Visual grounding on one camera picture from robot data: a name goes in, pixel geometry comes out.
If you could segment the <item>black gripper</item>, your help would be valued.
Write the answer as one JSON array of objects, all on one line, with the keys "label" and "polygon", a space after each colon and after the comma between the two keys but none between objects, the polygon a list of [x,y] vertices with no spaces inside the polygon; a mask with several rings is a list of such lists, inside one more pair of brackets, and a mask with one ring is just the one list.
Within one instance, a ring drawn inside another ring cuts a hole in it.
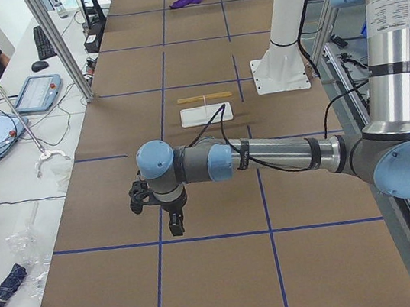
[{"label": "black gripper", "polygon": [[172,236],[183,236],[183,206],[187,203],[186,191],[156,195],[160,207],[169,213],[169,229]]}]

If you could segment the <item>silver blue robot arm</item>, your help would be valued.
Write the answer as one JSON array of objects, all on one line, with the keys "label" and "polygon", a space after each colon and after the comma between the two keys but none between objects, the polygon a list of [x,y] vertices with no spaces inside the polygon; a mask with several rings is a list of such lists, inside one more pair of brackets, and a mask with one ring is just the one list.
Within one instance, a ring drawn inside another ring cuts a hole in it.
[{"label": "silver blue robot arm", "polygon": [[131,211],[158,205],[169,213],[171,233],[182,235],[187,183],[225,181],[235,170],[261,166],[345,173],[389,196],[410,198],[410,0],[364,1],[370,119],[360,134],[322,141],[201,136],[186,147],[147,142],[136,156]]}]

